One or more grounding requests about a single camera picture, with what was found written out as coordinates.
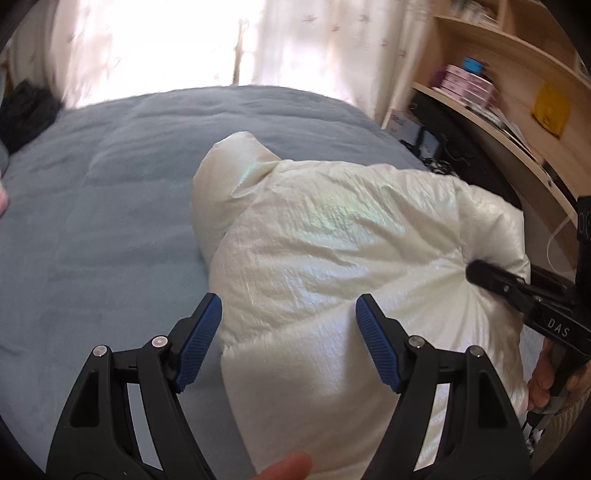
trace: sheer curtain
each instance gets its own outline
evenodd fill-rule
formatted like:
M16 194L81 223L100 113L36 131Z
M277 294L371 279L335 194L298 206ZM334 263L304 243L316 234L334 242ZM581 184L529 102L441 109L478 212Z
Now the sheer curtain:
M239 83L321 93L381 121L409 84L429 9L430 0L40 0L13 39L11 74L70 108Z
M381 122L392 93L410 81L431 2L265 0L259 6L244 35L242 85L310 90Z

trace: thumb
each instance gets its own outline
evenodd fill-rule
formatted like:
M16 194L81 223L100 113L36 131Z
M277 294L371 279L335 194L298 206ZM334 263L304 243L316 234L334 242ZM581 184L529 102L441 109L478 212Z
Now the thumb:
M252 480L304 480L312 470L312 458L306 453L292 453L263 470Z

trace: blue blanket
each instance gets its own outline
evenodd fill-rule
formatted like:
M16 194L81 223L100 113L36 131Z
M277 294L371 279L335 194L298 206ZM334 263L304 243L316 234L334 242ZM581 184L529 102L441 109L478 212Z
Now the blue blanket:
M423 169L361 111L297 90L180 90L62 112L11 157L0 219L0 413L40 466L92 348L140 347L207 292L191 179L237 131L281 158ZM217 477L241 480L253 471L219 355L213 345L180 401ZM130 395L144 461L158 465L138 389Z

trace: finger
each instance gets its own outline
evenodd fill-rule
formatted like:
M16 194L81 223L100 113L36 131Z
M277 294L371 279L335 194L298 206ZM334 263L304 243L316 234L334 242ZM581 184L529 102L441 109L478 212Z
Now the finger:
M528 407L533 403L533 408L544 408L550 401L550 392L540 387L535 379L532 379L528 383L528 389L530 391L530 398L528 400Z
M554 342L552 340L550 340L549 338L544 338L544 343L542 344L542 351L540 352L540 355L544 354L550 356L550 354L552 353L553 346Z
M554 383L555 376L556 372L554 371L554 367L552 367L550 357L542 352L531 376L532 380L534 380L542 390L549 390Z
M292 453L282 462L271 465L252 480L304 480L312 470L312 458L306 453Z

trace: wooden shelf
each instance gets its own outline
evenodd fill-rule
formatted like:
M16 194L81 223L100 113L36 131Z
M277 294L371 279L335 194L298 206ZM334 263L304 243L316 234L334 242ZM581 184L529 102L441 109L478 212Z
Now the wooden shelf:
M473 133L481 140L483 148L489 152L497 167L513 187L540 214L550 231L558 227L565 216L571 219L570 227L565 228L557 240L571 265L576 265L578 251L576 211L560 189L550 180L542 166L532 160L499 129L455 100L420 83L413 83L413 89L429 95L459 113L469 121L466 122L467 126L476 127L475 130L478 131Z
M573 70L574 59L565 65L544 50L496 28L445 15L436 15L435 19L443 31L519 63L569 94L572 100L580 101L582 98L591 103L591 86Z
M523 152L515 143L513 143L504 133L502 133L498 128L495 128L489 122L484 120L483 118L479 117L474 112L468 110L460 103L456 102L455 100L449 98L442 93L436 92L435 90L425 87L420 83L413 83L413 88L419 92L423 92L426 95L434 98L435 100L443 103L444 105L448 106L452 110L459 113L461 116L467 118L470 122L480 127L484 130L488 135L493 137L497 140L501 145L503 145L507 150L509 150L516 159L522 162L544 185L544 187L552 194L552 197L556 199L560 207L564 210L565 214L569 215L572 219L576 218L576 212L570 202L566 199L560 189L553 183L548 182L550 177L544 171L542 166L539 162L532 160L529 155Z

